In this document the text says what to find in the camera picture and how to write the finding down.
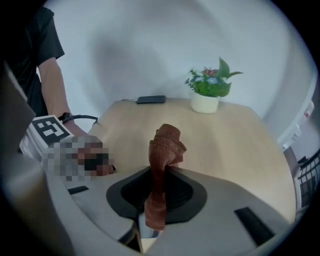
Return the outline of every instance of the smartphone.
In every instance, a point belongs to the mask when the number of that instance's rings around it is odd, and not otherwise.
[[[137,104],[158,104],[165,102],[166,96],[164,95],[139,97],[136,101]]]

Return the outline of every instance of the table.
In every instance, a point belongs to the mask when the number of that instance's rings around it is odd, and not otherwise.
[[[188,99],[116,101],[89,134],[109,149],[118,172],[128,172],[149,165],[149,141],[164,123],[180,129],[187,148],[179,167],[234,182],[294,222],[296,196],[287,161],[250,107],[220,102],[216,113],[201,114]]]

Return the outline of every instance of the black watch strap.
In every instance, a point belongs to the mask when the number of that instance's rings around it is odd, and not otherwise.
[[[59,119],[60,121],[63,121],[64,119],[69,118],[69,117],[72,117],[72,114],[69,113],[69,112],[64,112],[64,113],[62,114],[62,116],[58,117],[58,119]]]

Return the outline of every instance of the brown towel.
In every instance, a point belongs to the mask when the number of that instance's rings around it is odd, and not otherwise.
[[[180,130],[165,123],[149,144],[152,191],[144,203],[144,215],[145,224],[158,231],[164,230],[166,223],[165,166],[178,167],[187,150],[179,138]]]

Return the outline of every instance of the black t-shirt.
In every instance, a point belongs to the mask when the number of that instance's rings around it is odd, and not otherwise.
[[[45,7],[36,12],[6,52],[6,61],[37,117],[48,115],[37,67],[64,54],[55,28],[54,13]]]

